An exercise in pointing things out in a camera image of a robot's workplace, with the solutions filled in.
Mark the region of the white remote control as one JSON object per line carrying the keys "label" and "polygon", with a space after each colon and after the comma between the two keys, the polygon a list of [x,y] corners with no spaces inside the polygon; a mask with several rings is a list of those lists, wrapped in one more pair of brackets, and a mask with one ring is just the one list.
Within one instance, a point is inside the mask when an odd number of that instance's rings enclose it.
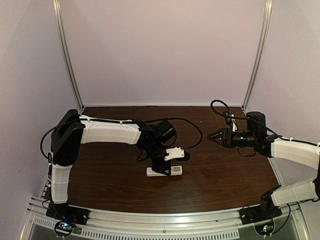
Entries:
{"label": "white remote control", "polygon": [[176,165],[171,167],[171,174],[165,175],[163,173],[158,173],[152,170],[151,167],[146,169],[146,175],[148,177],[169,177],[169,176],[182,176],[183,175],[183,167],[181,165]]}

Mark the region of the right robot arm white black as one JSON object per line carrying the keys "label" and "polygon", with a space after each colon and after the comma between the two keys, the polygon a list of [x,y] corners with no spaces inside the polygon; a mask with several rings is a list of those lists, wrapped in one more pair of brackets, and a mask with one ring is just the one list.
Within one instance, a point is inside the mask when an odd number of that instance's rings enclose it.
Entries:
{"label": "right robot arm white black", "polygon": [[[253,148],[267,158],[284,159],[302,164],[318,171],[320,168],[320,145],[293,138],[285,138],[276,133],[268,134],[266,116],[258,111],[246,114],[247,130],[234,129],[236,117],[225,112],[228,127],[221,128],[207,135],[207,139],[228,149]],[[268,220],[276,208],[303,201],[320,199],[320,178],[297,182],[288,186],[279,186],[267,191],[260,198],[260,206],[256,210],[259,220]]]}

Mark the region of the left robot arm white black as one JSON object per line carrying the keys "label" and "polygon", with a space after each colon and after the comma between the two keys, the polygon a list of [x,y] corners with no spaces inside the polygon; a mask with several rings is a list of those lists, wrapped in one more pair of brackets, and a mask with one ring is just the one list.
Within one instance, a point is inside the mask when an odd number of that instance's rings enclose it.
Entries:
{"label": "left robot arm white black", "polygon": [[167,120],[154,125],[143,121],[92,118],[70,109],[59,124],[47,133],[51,135],[50,152],[45,154],[51,167],[51,211],[61,222],[72,218],[68,205],[68,184],[81,144],[135,145],[151,159],[151,171],[165,176],[171,175],[171,160],[185,157],[180,147],[164,146],[176,135]]}

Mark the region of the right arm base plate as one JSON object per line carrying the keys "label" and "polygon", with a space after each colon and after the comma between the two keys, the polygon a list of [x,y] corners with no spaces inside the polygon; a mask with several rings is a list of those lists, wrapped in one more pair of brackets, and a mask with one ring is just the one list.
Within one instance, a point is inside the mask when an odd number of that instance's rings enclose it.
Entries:
{"label": "right arm base plate", "polygon": [[263,211],[260,205],[244,206],[238,211],[238,213],[243,225],[271,220],[274,217],[279,217],[282,215],[282,211],[278,207],[272,210]]}

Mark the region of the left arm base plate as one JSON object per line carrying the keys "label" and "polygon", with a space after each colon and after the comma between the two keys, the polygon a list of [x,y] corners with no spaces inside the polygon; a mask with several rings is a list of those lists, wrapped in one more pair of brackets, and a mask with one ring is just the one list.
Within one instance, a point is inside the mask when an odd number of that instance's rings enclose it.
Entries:
{"label": "left arm base plate", "polygon": [[88,209],[69,206],[68,203],[50,203],[45,215],[56,220],[85,226],[89,213],[90,211]]}

